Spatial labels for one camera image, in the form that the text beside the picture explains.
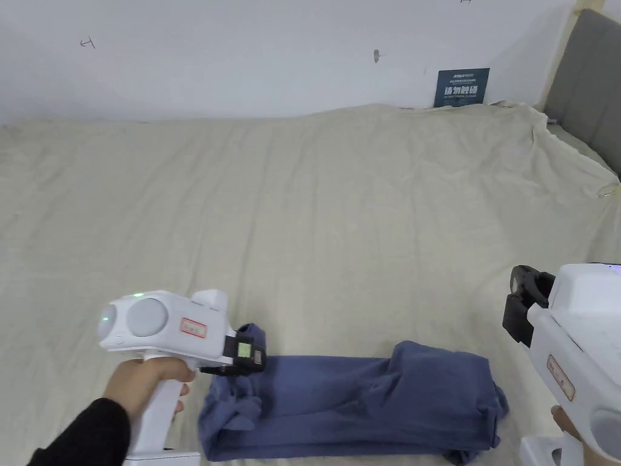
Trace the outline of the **person's right hand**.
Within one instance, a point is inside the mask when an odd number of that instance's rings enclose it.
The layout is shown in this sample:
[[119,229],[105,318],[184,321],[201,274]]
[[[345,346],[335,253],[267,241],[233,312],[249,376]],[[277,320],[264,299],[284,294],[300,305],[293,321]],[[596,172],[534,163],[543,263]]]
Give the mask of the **person's right hand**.
[[567,432],[573,438],[580,441],[583,445],[583,458],[584,465],[620,465],[620,463],[616,463],[611,461],[601,455],[599,455],[596,451],[594,451],[588,444],[583,440],[583,438],[579,435],[575,426],[564,412],[563,408],[560,405],[554,405],[551,408],[551,415],[554,419],[554,422],[559,426],[559,428],[563,432]]

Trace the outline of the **person's left hand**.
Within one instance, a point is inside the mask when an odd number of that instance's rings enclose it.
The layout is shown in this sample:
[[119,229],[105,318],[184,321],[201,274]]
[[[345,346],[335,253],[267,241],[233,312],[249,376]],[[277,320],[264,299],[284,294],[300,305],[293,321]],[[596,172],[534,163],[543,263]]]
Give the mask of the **person's left hand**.
[[118,404],[127,414],[130,425],[146,410],[158,385],[167,380],[181,382],[173,414],[184,410],[181,398],[190,391],[189,384],[196,378],[196,371],[191,370],[181,359],[174,357],[156,357],[149,360],[128,360],[120,363],[113,371],[102,398]]

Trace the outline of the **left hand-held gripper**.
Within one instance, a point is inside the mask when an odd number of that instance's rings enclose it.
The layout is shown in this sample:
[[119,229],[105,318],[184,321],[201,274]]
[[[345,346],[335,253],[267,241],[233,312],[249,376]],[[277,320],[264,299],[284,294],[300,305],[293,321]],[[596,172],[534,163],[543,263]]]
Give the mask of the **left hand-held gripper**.
[[[142,360],[176,357],[191,370],[221,376],[262,373],[266,334],[256,324],[235,332],[227,316],[228,297],[211,289],[184,297],[167,291],[126,295],[103,310],[98,339],[108,352]],[[182,384],[160,382],[144,413],[132,426],[126,465],[199,465],[200,454],[166,448]]]

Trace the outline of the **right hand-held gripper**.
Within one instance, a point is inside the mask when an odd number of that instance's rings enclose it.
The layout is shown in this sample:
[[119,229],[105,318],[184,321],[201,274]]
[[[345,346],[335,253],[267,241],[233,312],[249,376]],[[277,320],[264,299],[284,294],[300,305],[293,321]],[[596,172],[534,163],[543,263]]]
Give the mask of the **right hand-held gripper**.
[[[563,265],[557,275],[513,267],[503,328],[530,362],[582,439],[620,462],[620,265]],[[525,436],[523,465],[583,465],[570,434]]]

